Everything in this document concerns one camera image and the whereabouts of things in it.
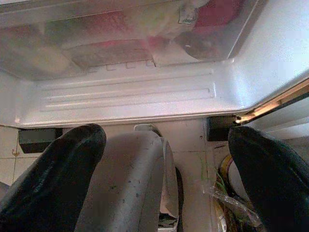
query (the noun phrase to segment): tiled floor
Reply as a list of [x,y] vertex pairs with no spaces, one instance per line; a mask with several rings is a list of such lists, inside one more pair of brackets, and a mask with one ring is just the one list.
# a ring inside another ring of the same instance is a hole
[[[185,232],[211,230],[210,200],[203,195],[196,180],[201,179],[202,162],[206,162],[205,133],[203,119],[154,123],[162,135],[169,140],[174,153],[175,165],[183,178],[184,208],[183,227]],[[133,131],[134,125],[103,126],[107,137]],[[17,130],[0,128],[0,181],[11,185],[40,155],[24,154],[17,144]],[[17,158],[12,149],[19,152]]]

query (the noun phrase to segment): black plastic bracket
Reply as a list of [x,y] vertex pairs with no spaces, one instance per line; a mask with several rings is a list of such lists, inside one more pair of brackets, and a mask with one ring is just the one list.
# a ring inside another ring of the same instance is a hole
[[62,129],[20,130],[18,142],[25,154],[43,152],[50,143],[62,135]]
[[207,141],[227,141],[231,127],[237,126],[236,116],[217,116],[207,118]]

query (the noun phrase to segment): plastic bag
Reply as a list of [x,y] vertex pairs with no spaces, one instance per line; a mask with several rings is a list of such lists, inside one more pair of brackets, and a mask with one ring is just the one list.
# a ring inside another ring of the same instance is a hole
[[201,182],[201,189],[203,194],[208,194],[218,199],[227,208],[229,208],[238,220],[241,220],[253,227],[258,227],[262,224],[259,216],[255,212],[234,198],[229,197],[216,187],[210,185],[207,181]]

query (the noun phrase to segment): black pad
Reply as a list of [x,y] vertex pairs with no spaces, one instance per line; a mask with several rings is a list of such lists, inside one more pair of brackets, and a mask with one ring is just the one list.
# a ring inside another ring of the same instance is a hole
[[96,124],[54,140],[0,202],[0,231],[74,231],[105,143],[105,132]]
[[309,167],[285,142],[250,127],[228,144],[243,185],[271,232],[309,230]]

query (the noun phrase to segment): grout line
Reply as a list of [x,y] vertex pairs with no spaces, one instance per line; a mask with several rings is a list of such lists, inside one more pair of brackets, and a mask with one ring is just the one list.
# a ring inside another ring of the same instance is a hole
[[201,152],[206,152],[206,151],[172,151],[173,153],[201,153]]
[[41,155],[39,156],[27,156],[27,157],[16,157],[16,159],[26,159],[26,158],[38,158],[40,157]]
[[[18,131],[17,131],[17,138],[16,138],[16,150],[15,152],[17,153],[17,148],[18,148]],[[14,183],[14,179],[15,179],[15,167],[16,167],[16,157],[14,160],[14,169],[13,169],[13,180],[12,180],[12,184]]]

